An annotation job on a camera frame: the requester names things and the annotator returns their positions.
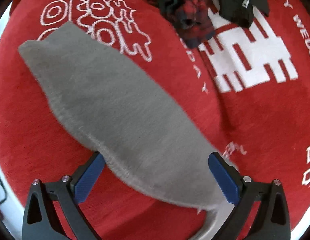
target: pile of clothes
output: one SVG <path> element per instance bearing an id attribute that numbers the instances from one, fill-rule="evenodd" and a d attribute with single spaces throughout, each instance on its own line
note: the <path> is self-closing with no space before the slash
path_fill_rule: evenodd
<path id="1" fill-rule="evenodd" d="M 171 22 L 185 44 L 193 49 L 214 35 L 214 27 L 207 15 L 207 0 L 151 0 L 161 14 Z M 241 27 L 253 22 L 253 5 L 266 16 L 267 0 L 219 0 L 219 15 Z"/>

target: plaid cloth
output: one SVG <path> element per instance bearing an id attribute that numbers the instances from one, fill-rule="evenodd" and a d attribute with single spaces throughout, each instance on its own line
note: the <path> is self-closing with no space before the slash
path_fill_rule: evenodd
<path id="1" fill-rule="evenodd" d="M 193 49 L 214 34 L 208 17 L 206 0 L 150 0 L 159 7 L 165 19 L 171 22 L 188 48 Z"/>

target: screw head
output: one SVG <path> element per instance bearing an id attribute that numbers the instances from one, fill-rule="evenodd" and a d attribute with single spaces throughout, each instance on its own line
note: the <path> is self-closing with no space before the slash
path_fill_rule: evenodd
<path id="1" fill-rule="evenodd" d="M 278 179 L 275 179 L 275 180 L 274 180 L 274 184 L 277 185 L 277 186 L 279 186 L 279 185 L 281 185 L 281 182 L 280 182 Z"/>
<path id="2" fill-rule="evenodd" d="M 39 179 L 34 179 L 34 181 L 32 182 L 33 185 L 37 185 L 39 183 Z"/>
<path id="3" fill-rule="evenodd" d="M 63 176 L 63 177 L 61 178 L 61 181 L 62 181 L 62 182 L 67 182 L 67 181 L 69 181 L 69 179 L 70 179 L 70 176 L 65 175 L 65 176 Z"/>
<path id="4" fill-rule="evenodd" d="M 252 178 L 251 178 L 250 176 L 244 176 L 244 177 L 243 177 L 243 180 L 244 180 L 245 182 L 251 182 L 251 181 L 252 181 Z"/>

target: gray fabric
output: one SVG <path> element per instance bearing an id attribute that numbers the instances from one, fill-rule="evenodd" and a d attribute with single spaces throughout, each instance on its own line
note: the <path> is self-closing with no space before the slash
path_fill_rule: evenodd
<path id="1" fill-rule="evenodd" d="M 224 197 L 207 165 L 214 147 L 128 57 L 70 22 L 19 52 L 58 121 L 100 151 L 122 181 L 159 200 L 218 212 Z M 223 212 L 224 221 L 230 211 Z"/>

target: black cable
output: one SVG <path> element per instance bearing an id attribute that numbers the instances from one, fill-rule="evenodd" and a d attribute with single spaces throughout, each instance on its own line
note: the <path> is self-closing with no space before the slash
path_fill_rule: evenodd
<path id="1" fill-rule="evenodd" d="M 2 189 L 5 192 L 5 197 L 0 201 L 0 205 L 1 205 L 7 200 L 7 196 L 8 196 L 7 190 L 6 190 L 5 185 L 3 184 L 2 180 L 1 180 L 1 177 L 0 177 L 0 186 L 2 187 Z"/>

